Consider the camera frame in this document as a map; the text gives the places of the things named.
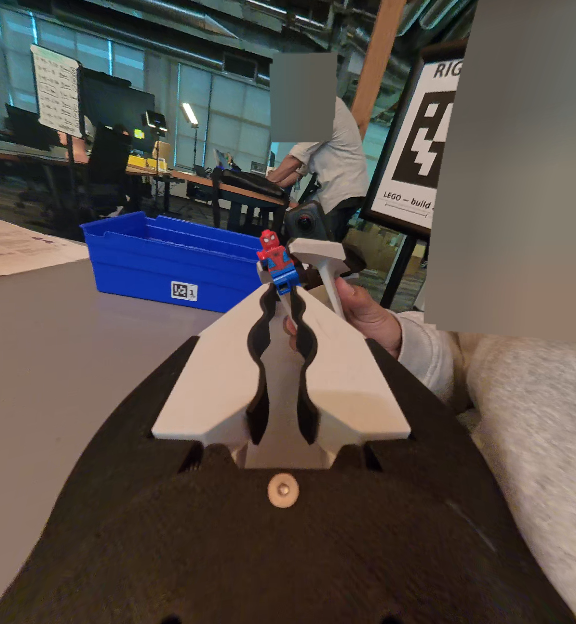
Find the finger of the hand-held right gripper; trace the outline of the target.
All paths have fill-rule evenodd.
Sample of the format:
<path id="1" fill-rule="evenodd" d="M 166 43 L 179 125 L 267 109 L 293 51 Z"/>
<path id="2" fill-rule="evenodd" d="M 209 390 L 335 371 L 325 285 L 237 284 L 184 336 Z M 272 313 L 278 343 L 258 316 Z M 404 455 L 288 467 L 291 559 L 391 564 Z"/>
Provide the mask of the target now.
<path id="1" fill-rule="evenodd" d="M 288 243 L 288 252 L 298 261 L 316 268 L 334 312 L 344 318 L 335 284 L 335 280 L 348 271 L 346 253 L 342 244 L 335 241 L 295 238 Z"/>
<path id="2" fill-rule="evenodd" d="M 284 307 L 288 319 L 292 318 L 291 291 L 300 285 L 300 277 L 293 263 L 284 269 L 270 267 L 270 264 L 257 262 L 257 272 L 262 283 L 273 283 L 276 294 Z"/>

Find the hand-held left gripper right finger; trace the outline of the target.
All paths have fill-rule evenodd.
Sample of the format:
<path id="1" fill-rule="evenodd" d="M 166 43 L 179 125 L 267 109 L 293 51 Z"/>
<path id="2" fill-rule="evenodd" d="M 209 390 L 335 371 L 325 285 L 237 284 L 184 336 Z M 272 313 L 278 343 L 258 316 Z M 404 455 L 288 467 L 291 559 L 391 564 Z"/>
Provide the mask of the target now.
<path id="1" fill-rule="evenodd" d="M 333 462 L 344 446 L 408 439 L 403 414 L 372 347 L 301 286 L 290 294 L 296 347 L 303 357 L 297 420 L 303 438 Z"/>

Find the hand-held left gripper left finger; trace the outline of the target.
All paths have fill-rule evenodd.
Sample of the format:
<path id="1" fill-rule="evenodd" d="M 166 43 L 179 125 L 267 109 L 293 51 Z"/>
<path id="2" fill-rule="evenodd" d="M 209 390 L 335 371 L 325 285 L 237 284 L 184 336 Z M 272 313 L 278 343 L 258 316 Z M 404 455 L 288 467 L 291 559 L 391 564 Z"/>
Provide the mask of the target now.
<path id="1" fill-rule="evenodd" d="M 272 286 L 261 285 L 188 340 L 190 355 L 152 426 L 156 439 L 225 446 L 243 467 L 268 425 L 267 377 Z"/>

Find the blue red lego minifigure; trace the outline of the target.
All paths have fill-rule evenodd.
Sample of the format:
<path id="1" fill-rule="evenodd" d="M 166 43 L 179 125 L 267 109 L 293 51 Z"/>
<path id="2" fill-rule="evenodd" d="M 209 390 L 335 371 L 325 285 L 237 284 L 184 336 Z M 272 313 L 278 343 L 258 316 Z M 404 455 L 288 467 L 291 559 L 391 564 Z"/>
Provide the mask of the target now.
<path id="1" fill-rule="evenodd" d="M 280 244 L 276 232 L 264 230 L 260 242 L 257 271 L 261 283 L 273 283 L 280 296 L 290 295 L 292 288 L 300 285 L 300 277 L 293 260 L 286 248 Z"/>

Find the person's right hand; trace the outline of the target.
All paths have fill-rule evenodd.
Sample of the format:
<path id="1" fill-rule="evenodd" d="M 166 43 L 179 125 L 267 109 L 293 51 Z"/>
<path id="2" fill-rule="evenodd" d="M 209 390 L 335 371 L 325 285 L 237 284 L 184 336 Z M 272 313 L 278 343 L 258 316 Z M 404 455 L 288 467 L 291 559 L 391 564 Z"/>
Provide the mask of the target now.
<path id="1" fill-rule="evenodd" d="M 389 310 L 382 308 L 366 289 L 346 281 L 335 280 L 345 319 L 366 339 L 377 341 L 393 358 L 399 359 L 402 348 L 400 322 Z"/>

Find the brown cardboard box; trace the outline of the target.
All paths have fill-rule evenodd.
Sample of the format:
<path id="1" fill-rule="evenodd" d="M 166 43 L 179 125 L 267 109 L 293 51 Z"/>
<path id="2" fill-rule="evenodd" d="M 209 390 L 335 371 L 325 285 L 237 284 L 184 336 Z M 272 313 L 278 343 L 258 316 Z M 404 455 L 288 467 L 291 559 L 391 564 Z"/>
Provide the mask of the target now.
<path id="1" fill-rule="evenodd" d="M 405 239 L 400 233 L 373 224 L 365 225 L 362 230 L 351 228 L 344 243 L 356 248 L 366 262 L 365 269 L 351 282 L 366 289 L 383 291 L 391 281 Z"/>

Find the black bag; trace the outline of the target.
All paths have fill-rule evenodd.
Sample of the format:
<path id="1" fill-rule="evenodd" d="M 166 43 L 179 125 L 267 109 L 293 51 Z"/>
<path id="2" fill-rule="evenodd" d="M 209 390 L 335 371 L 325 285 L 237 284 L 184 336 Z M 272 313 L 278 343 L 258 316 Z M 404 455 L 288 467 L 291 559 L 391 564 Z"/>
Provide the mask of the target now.
<path id="1" fill-rule="evenodd" d="M 239 189 L 253 191 L 281 200 L 287 197 L 284 189 L 256 173 L 215 167 L 212 171 L 211 179 L 213 185 L 225 183 Z"/>

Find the wooden desk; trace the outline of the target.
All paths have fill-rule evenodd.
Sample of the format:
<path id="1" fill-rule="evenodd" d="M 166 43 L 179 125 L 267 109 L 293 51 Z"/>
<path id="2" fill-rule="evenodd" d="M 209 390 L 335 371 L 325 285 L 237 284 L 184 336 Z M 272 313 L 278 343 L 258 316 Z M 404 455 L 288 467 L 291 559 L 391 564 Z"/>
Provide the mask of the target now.
<path id="1" fill-rule="evenodd" d="M 243 190 L 225 183 L 213 185 L 211 174 L 213 170 L 203 171 L 202 175 L 181 172 L 176 169 L 168 171 L 170 182 L 186 181 L 187 197 L 189 199 L 203 198 L 209 201 L 212 208 L 214 227 L 221 226 L 221 200 L 229 201 L 229 216 L 227 218 L 227 230 L 241 233 L 255 233 L 253 216 L 255 210 L 259 211 L 260 227 L 268 228 L 269 214 L 273 214 L 273 226 L 280 233 L 284 223 L 285 212 L 290 208 L 290 193 L 286 191 L 284 200 Z"/>

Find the framed marker sign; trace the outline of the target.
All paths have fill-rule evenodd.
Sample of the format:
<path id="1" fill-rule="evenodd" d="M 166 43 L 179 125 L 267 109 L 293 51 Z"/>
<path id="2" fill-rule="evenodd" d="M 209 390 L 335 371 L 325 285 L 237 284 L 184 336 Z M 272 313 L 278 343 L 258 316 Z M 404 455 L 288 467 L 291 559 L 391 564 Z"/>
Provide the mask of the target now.
<path id="1" fill-rule="evenodd" d="M 423 48 L 409 72 L 360 218 L 405 236 L 380 304 L 389 308 L 417 243 L 428 245 L 469 37 Z"/>

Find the blue plastic bin white tag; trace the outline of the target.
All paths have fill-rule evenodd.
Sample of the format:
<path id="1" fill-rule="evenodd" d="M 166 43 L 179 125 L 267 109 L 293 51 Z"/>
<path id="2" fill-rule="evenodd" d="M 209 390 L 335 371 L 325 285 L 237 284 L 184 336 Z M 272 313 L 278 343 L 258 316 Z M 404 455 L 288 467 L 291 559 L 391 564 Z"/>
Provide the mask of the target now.
<path id="1" fill-rule="evenodd" d="M 261 281 L 256 260 L 121 235 L 89 242 L 98 291 L 226 313 Z"/>

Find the black office chair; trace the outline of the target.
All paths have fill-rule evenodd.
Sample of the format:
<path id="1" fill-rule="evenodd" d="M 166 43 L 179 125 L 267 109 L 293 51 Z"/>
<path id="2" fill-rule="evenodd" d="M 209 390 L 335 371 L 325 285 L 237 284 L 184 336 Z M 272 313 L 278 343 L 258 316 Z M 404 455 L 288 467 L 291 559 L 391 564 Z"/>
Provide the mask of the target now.
<path id="1" fill-rule="evenodd" d="M 87 167 L 87 198 L 97 216 L 106 216 L 126 205 L 127 165 L 131 137 L 128 129 L 117 123 L 100 124 L 95 132 Z"/>

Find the black monitor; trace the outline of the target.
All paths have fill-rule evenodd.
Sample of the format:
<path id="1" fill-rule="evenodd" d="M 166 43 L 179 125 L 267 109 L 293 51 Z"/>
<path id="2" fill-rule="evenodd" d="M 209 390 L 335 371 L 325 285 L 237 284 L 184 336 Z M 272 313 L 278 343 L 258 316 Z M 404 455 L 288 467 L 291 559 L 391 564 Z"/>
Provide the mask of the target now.
<path id="1" fill-rule="evenodd" d="M 153 94 L 132 88 L 127 80 L 84 66 L 79 68 L 79 92 L 82 112 L 94 127 L 120 125 L 131 137 L 132 150 L 153 151 L 155 140 L 143 125 L 145 111 L 156 110 Z"/>

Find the white paper sheet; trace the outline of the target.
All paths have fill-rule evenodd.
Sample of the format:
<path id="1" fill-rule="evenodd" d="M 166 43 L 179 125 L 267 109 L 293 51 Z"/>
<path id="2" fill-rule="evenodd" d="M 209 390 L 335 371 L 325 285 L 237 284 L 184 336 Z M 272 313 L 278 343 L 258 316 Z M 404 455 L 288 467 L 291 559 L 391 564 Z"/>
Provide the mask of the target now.
<path id="1" fill-rule="evenodd" d="M 0 277 L 88 259 L 83 243 L 0 220 Z"/>

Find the white grid board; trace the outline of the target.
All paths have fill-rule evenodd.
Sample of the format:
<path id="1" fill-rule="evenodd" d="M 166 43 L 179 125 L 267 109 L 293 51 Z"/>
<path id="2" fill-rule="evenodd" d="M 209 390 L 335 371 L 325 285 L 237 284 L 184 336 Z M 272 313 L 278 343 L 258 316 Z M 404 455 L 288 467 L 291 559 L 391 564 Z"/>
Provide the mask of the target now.
<path id="1" fill-rule="evenodd" d="M 32 44 L 39 123 L 75 138 L 84 136 L 79 93 L 80 63 L 74 58 Z"/>

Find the wooden post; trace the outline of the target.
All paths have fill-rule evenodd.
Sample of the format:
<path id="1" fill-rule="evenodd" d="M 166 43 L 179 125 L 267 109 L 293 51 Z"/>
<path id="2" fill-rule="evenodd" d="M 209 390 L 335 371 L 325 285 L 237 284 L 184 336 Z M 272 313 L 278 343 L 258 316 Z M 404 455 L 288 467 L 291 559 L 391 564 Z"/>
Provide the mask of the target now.
<path id="1" fill-rule="evenodd" d="M 406 3 L 406 1 L 381 1 L 378 8 L 351 107 L 361 140 L 367 133 Z"/>

